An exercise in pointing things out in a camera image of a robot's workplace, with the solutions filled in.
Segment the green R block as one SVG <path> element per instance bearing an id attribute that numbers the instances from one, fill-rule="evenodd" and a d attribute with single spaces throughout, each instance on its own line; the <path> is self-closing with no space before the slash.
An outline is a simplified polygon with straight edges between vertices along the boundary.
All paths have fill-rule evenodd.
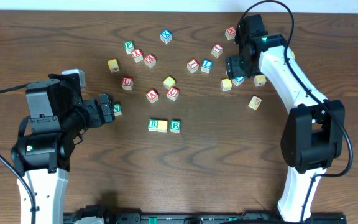
<path id="1" fill-rule="evenodd" d="M 149 131 L 158 131 L 158 120 L 150 119 L 148 122 L 148 130 Z"/>

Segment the yellow O block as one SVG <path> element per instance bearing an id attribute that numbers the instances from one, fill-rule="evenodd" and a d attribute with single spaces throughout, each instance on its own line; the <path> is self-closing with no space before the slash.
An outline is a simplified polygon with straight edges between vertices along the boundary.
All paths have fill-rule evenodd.
<path id="1" fill-rule="evenodd" d="M 166 133 L 167 128 L 168 128 L 168 121 L 158 120 L 158 123 L 157 123 L 157 131 L 158 132 Z"/>

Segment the green B block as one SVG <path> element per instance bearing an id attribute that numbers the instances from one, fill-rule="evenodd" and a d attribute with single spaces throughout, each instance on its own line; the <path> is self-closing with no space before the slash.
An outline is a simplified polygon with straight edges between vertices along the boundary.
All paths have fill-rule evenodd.
<path id="1" fill-rule="evenodd" d="M 181 121 L 179 120 L 172 120 L 170 123 L 170 131 L 172 133 L 179 133 L 181 130 Z"/>

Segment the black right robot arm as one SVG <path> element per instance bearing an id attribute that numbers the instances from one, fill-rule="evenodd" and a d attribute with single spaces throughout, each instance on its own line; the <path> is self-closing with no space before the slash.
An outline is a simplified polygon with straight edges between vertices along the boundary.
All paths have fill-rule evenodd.
<path id="1" fill-rule="evenodd" d="M 236 27 L 239 53 L 226 59 L 228 78 L 265 75 L 288 113 L 280 147 L 288 165 L 277 209 L 285 222 L 311 219 L 311 203 L 318 183 L 341 155 L 345 109 L 328 100 L 298 66 L 289 40 L 269 34 L 259 14 L 243 17 Z"/>

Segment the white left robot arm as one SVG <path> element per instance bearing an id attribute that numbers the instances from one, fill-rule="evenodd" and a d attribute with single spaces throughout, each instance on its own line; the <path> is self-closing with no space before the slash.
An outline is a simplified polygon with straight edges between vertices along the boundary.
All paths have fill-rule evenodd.
<path id="1" fill-rule="evenodd" d="M 63 203 L 75 138 L 114 121 L 113 98 L 83 100 L 76 78 L 30 83 L 30 115 L 19 126 L 11 157 L 19 173 L 21 223 L 63 223 Z"/>

